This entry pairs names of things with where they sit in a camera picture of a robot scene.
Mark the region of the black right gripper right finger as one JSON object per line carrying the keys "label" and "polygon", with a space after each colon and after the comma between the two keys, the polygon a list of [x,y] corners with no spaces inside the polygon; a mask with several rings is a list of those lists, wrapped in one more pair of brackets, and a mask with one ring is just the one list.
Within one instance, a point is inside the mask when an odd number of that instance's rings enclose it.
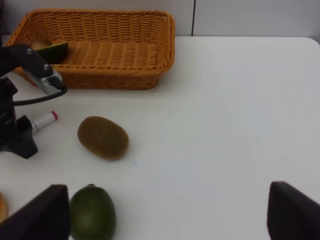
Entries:
{"label": "black right gripper right finger", "polygon": [[320,205],[285,181],[270,184],[267,229],[272,240],[318,240]]}

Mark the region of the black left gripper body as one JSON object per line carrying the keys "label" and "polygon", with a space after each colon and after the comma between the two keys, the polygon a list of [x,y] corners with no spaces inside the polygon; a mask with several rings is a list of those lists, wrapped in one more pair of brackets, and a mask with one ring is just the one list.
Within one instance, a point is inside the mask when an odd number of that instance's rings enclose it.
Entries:
{"label": "black left gripper body", "polygon": [[6,76],[0,78],[0,150],[29,159],[38,152],[31,121],[16,117],[13,96],[18,92]]}

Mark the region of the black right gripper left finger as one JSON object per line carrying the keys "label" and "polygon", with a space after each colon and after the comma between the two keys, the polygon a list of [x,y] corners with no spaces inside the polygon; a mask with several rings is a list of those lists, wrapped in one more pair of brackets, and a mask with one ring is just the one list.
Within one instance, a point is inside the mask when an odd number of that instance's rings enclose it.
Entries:
{"label": "black right gripper left finger", "polygon": [[51,185],[0,225],[2,240],[67,240],[71,234],[68,187]]}

